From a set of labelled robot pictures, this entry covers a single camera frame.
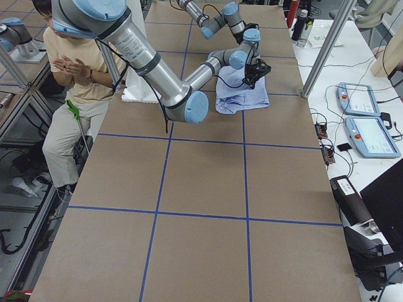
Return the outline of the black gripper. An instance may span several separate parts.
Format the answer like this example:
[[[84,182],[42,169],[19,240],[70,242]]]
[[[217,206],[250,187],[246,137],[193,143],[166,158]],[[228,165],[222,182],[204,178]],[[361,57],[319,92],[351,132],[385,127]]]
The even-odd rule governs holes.
[[[259,72],[253,70],[252,72],[246,72],[242,82],[251,89],[255,89],[256,83],[260,79]]]

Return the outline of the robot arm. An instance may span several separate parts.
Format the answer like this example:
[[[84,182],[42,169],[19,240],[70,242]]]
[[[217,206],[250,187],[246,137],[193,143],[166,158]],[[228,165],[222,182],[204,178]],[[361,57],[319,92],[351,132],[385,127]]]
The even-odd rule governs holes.
[[[235,2],[226,4],[215,17],[210,17],[194,1],[177,1],[179,7],[185,10],[201,28],[202,35],[208,40],[223,27],[228,26],[236,42],[243,41],[246,30],[257,28],[256,23],[246,23],[240,14],[239,5]]]
[[[138,76],[144,78],[160,95],[167,119],[200,123],[208,113],[208,98],[199,89],[222,67],[244,70],[243,84],[251,88],[270,72],[261,59],[260,32],[256,23],[245,23],[238,4],[231,2],[214,18],[209,18],[194,1],[178,1],[209,39],[228,26],[238,47],[209,54],[186,80],[182,81],[161,58],[145,35],[132,21],[125,1],[52,1],[52,21],[63,35],[98,39],[113,44]]]

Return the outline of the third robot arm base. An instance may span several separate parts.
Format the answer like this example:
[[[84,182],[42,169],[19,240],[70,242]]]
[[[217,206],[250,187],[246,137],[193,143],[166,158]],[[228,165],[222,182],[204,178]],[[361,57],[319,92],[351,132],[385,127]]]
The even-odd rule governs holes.
[[[16,17],[1,20],[1,47],[18,63],[39,64],[46,52],[44,43],[33,39]]]

